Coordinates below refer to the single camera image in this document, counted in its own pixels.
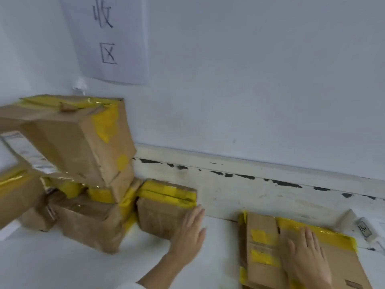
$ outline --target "hand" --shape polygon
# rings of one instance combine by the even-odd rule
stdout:
[[[300,238],[295,244],[289,239],[288,247],[288,264],[308,289],[332,288],[329,263],[314,232],[301,228]]]
[[[205,210],[201,205],[189,210],[171,239],[167,256],[184,267],[197,256],[206,237],[206,229],[201,230]]]

